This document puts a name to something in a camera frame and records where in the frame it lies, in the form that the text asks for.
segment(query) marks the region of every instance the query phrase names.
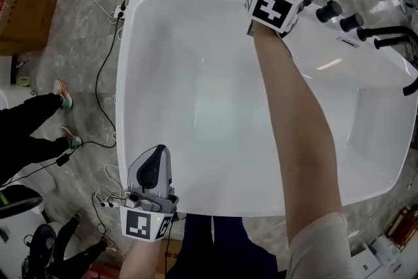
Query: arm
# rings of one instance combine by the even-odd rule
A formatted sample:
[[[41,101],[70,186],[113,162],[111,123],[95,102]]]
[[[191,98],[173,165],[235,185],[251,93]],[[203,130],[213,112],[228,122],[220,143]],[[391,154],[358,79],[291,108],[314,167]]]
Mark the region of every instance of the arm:
[[[341,212],[334,141],[319,103],[270,28],[254,22],[254,43],[280,159],[289,243],[299,231]]]
[[[161,241],[135,242],[123,262],[120,279],[154,279]]]

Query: black faucet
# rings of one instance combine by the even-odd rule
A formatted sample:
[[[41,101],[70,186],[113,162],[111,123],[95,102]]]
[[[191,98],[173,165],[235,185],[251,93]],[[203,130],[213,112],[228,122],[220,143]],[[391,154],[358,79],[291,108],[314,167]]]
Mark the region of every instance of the black faucet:
[[[408,28],[401,25],[395,25],[391,27],[382,27],[382,28],[362,28],[359,27],[357,29],[357,36],[361,41],[365,41],[368,37],[377,36],[377,35],[388,35],[388,34],[403,34],[407,35],[409,38],[411,38],[417,45],[418,45],[418,35],[415,34],[415,32]],[[399,44],[400,42],[406,42],[407,39],[405,37],[399,37],[399,38],[392,38],[392,39],[386,39],[381,40],[379,42],[375,41],[375,46],[377,49],[381,46],[388,46],[393,44]],[[402,89],[404,92],[404,95],[411,95],[414,94],[416,91],[418,91],[418,77],[414,80],[414,82]]]

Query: beige sleeve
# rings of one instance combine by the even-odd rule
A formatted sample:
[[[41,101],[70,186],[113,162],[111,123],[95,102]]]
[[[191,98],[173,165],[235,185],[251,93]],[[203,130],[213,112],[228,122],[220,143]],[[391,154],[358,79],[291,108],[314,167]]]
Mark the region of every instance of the beige sleeve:
[[[340,213],[312,222],[289,247],[286,279],[354,279],[346,220]]]

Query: sneaker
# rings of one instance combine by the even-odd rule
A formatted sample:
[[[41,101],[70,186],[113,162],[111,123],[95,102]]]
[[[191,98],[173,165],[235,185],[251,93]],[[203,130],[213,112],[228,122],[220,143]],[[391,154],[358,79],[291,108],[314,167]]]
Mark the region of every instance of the sneaker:
[[[68,129],[64,125],[62,125],[59,129],[61,130],[61,137],[65,137],[69,140],[70,149],[75,149],[83,144],[81,138],[71,133],[70,129]]]
[[[100,240],[102,240],[103,242],[105,242],[107,244],[106,251],[107,250],[112,250],[114,252],[119,251],[118,246],[110,238],[108,238],[106,235],[103,235],[103,237]]]
[[[83,215],[80,212],[77,212],[76,214],[74,214],[74,219],[78,221],[77,227],[81,227],[83,225]]]
[[[67,91],[67,87],[61,79],[54,80],[54,90],[53,93],[59,95],[63,98],[63,103],[61,105],[61,109],[68,110],[72,107],[72,98]]]

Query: tiled floor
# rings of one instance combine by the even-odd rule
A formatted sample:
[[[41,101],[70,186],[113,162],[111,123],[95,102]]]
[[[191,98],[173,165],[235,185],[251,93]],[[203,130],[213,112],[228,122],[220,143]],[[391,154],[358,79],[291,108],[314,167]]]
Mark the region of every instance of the tiled floor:
[[[97,1],[107,12],[112,12],[122,0]],[[327,1],[315,0],[320,5]],[[344,14],[360,12],[365,26],[396,25],[406,19],[398,0],[337,1]],[[38,136],[54,139],[58,126],[66,124],[76,129],[84,141],[112,142],[110,135],[113,130],[97,107],[94,84],[97,71],[110,48],[113,31],[114,26],[108,22],[107,15],[92,0],[58,1],[48,46],[38,53],[39,57],[32,57],[20,73],[31,76],[33,87],[39,94],[51,91],[53,79],[64,79],[72,93],[74,108],[68,113],[56,113],[42,126]],[[114,118],[118,49],[119,41],[99,81],[99,97],[111,118]],[[106,150],[89,145],[78,150],[66,165],[48,169],[57,181],[57,189],[45,199],[46,210],[61,222],[81,210],[86,224],[78,234],[84,246],[93,244],[100,237],[95,230],[98,220],[91,204],[91,194],[104,187],[115,192],[118,190],[103,173],[105,163],[118,163],[116,149]],[[390,192],[344,208],[348,215],[349,232],[359,231],[351,239],[353,248],[361,242],[372,241],[404,205],[418,201],[418,182],[406,191],[416,166],[417,154],[410,152],[400,179]],[[104,255],[103,259],[119,263],[132,240],[121,236],[117,210],[100,208],[99,214],[108,227],[109,236],[121,248],[120,253]],[[276,254],[279,267],[284,268],[288,261],[284,218],[246,218],[244,223],[250,238]],[[181,238],[182,230],[183,222],[176,223],[172,236]]]

